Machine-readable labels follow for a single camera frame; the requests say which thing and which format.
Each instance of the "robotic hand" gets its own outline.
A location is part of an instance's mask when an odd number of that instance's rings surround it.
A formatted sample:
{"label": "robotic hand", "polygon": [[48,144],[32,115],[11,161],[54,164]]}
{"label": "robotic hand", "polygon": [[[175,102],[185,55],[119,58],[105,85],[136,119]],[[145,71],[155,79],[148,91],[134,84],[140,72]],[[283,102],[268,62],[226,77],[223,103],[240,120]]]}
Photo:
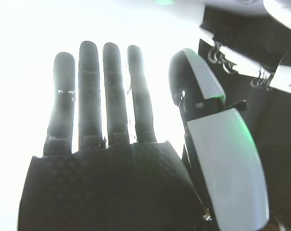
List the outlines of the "robotic hand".
{"label": "robotic hand", "polygon": [[71,154],[75,62],[54,63],[55,104],[42,158],[33,157],[19,231],[252,231],[268,221],[265,178],[249,131],[190,49],[171,60],[169,81],[185,127],[181,161],[157,143],[141,51],[128,48],[138,142],[127,130],[119,49],[104,46],[108,146],[102,137],[97,48],[79,53],[79,151]]}

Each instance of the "white backdrop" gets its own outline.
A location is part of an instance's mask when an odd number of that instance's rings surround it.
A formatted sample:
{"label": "white backdrop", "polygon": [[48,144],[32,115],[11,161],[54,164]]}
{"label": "white backdrop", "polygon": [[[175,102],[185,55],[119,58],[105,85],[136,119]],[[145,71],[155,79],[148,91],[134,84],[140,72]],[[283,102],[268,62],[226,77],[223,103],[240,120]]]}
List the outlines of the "white backdrop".
{"label": "white backdrop", "polygon": [[[204,5],[197,0],[176,1],[165,7],[152,0],[0,0],[0,231],[16,230],[28,165],[33,155],[42,155],[53,106],[54,58],[58,52],[69,52],[78,67],[79,46],[84,40],[97,45],[100,58],[106,42],[119,46],[126,88],[126,49],[140,46],[156,137],[159,142],[169,140],[182,155],[184,129],[179,110],[172,103],[168,66],[180,49],[198,51],[197,28],[203,13]],[[104,91],[102,94],[106,135]],[[131,95],[127,96],[127,106],[131,119]],[[73,139],[73,150],[77,151],[77,123]]]}

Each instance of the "green light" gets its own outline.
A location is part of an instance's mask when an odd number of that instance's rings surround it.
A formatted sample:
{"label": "green light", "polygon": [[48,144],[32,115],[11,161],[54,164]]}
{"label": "green light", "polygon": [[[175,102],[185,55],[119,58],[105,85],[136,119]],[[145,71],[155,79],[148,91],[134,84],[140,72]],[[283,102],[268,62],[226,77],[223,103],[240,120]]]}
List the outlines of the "green light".
{"label": "green light", "polygon": [[163,6],[174,4],[174,0],[154,0],[154,2],[156,4],[163,5]]}

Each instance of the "black finger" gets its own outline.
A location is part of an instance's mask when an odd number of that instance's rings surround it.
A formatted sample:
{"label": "black finger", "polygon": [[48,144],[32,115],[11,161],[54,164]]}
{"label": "black finger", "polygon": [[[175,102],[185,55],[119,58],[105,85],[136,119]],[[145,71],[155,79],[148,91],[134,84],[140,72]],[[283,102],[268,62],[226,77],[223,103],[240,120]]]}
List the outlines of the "black finger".
{"label": "black finger", "polygon": [[116,44],[104,45],[103,62],[109,145],[129,143],[121,58]]}
{"label": "black finger", "polygon": [[152,105],[146,83],[142,52],[137,46],[129,46],[127,53],[137,140],[138,142],[156,142]]}
{"label": "black finger", "polygon": [[100,147],[102,137],[100,75],[97,47],[82,42],[79,51],[79,150]]}
{"label": "black finger", "polygon": [[75,60],[58,53],[53,66],[54,106],[47,130],[44,155],[71,153],[75,106]]}

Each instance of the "bright white background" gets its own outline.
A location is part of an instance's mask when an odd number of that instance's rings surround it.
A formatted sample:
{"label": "bright white background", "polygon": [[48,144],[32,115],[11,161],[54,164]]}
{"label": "bright white background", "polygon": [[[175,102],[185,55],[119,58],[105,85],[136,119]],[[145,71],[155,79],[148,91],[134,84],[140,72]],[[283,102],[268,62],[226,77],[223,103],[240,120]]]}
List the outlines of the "bright white background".
{"label": "bright white background", "polygon": [[[33,155],[42,155],[53,106],[54,57],[69,52],[78,66],[84,40],[96,43],[100,55],[106,42],[119,46],[126,87],[126,49],[140,46],[157,139],[169,140],[182,154],[184,129],[171,100],[168,66],[180,49],[198,51],[203,12],[198,0],[166,7],[152,0],[0,0],[0,231],[16,230],[28,165]],[[132,107],[130,95],[127,105]],[[103,127],[106,134],[104,117]],[[74,151],[77,131],[75,123]]]}

